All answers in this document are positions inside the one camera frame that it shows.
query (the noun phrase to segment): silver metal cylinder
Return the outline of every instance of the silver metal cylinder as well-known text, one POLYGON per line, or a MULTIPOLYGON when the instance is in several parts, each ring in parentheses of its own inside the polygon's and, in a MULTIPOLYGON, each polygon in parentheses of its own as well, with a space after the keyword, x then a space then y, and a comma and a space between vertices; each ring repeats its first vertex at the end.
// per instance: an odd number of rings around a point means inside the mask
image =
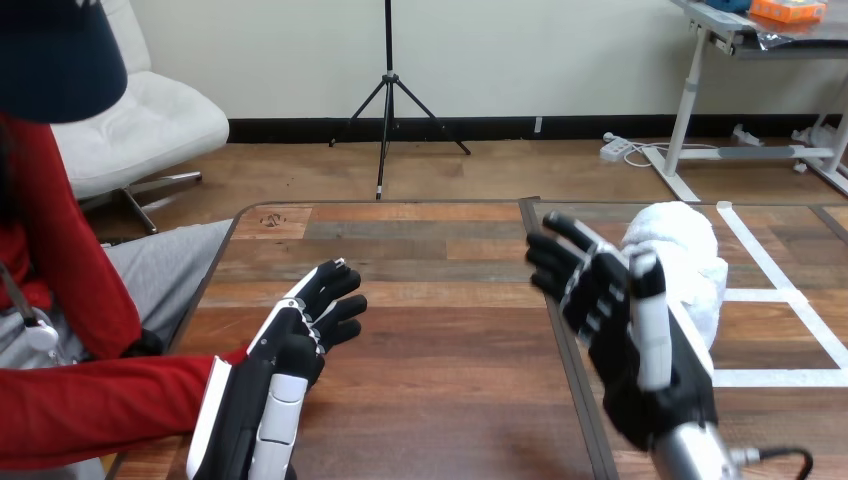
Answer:
POLYGON ((651 453, 663 480, 737 480, 742 475, 715 425, 686 423, 662 437, 651 453))

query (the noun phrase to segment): power strip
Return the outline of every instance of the power strip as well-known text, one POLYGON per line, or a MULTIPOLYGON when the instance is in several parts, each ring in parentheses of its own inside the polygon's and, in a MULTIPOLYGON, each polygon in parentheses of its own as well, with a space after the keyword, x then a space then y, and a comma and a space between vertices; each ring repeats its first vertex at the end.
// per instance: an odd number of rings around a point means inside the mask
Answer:
POLYGON ((601 148, 601 159, 607 162, 618 162, 633 150, 635 150, 635 147, 632 143, 621 137, 616 137, 615 140, 601 148))

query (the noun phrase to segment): red long-sleeve shirt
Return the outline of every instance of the red long-sleeve shirt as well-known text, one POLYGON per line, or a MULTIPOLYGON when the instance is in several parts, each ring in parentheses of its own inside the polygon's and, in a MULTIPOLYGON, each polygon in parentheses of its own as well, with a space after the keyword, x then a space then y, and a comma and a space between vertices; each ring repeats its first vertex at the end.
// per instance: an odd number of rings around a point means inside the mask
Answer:
MULTIPOLYGON (((52 130, 0 115, 0 135, 20 209, 20 221, 0 222, 0 261, 32 305, 48 308, 52 292, 101 359, 0 369, 0 470, 57 467, 191 431, 212 357, 118 359, 140 336, 138 311, 74 199, 52 130)), ((0 310, 11 306, 0 291, 0 310)))

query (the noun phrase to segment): wooden table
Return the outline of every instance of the wooden table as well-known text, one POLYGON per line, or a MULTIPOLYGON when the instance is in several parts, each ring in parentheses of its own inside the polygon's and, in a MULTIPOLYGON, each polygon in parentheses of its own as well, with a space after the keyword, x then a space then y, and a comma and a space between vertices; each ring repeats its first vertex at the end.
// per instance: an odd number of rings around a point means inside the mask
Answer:
MULTIPOLYGON (((599 413, 602 390, 584 366, 585 351, 551 321, 523 262, 525 231, 550 209, 618 240, 643 207, 536 200, 253 206, 234 222, 176 351, 216 353, 249 341, 297 279, 342 256, 361 272, 369 309, 362 335, 330 353, 309 394, 294 456, 301 478, 653 478, 650 461, 599 413)), ((731 264, 729 287, 768 287, 715 207, 699 208, 731 264)), ((848 240, 848 208, 736 211, 848 342, 848 246, 839 237, 848 240)), ((725 304, 712 353, 720 369, 838 369, 777 303, 725 304)), ((716 397, 728 443, 804 445, 816 454, 814 477, 843 477, 848 389, 727 387, 716 397)), ((168 438, 130 452, 111 476, 183 479, 189 441, 168 438)), ((789 459, 751 473, 789 478, 798 465, 789 459)))

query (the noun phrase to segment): robotic hand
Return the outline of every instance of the robotic hand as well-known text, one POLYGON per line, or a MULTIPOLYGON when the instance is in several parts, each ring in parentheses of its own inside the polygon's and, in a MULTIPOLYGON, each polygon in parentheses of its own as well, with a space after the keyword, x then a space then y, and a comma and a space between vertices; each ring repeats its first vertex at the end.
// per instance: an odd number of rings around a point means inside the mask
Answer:
POLYGON ((343 259, 313 269, 277 302, 236 366, 216 359, 186 472, 190 480, 294 480, 290 464, 306 391, 324 355, 359 335, 365 297, 343 259))
POLYGON ((580 223, 552 212, 555 233, 527 237, 531 282, 559 303, 604 384, 604 410, 664 479, 739 478, 718 434, 712 364, 697 332, 685 333, 665 298, 655 254, 628 262, 580 223))

